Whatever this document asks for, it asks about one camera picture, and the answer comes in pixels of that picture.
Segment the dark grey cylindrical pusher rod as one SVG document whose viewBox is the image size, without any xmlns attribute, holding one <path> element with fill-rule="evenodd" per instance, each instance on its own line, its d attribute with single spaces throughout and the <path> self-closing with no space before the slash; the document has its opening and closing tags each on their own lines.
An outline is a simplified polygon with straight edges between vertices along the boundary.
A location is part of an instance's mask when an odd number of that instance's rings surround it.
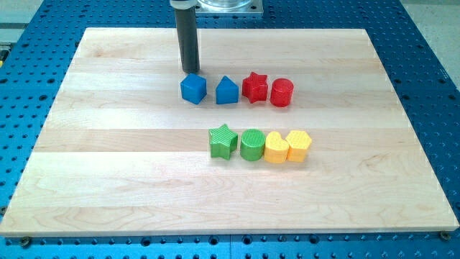
<svg viewBox="0 0 460 259">
<path fill-rule="evenodd" d="M 175 12 L 182 69 L 186 73 L 197 73 L 200 70 L 196 25 L 197 3 L 197 0 L 170 0 L 170 5 Z"/>
</svg>

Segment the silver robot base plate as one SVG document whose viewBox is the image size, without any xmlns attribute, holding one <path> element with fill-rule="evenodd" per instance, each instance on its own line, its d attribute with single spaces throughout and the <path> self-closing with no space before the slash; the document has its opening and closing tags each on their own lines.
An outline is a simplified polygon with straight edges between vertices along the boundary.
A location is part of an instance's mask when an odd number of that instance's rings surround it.
<svg viewBox="0 0 460 259">
<path fill-rule="evenodd" d="M 198 16 L 262 16 L 263 0 L 198 0 Z"/>
</svg>

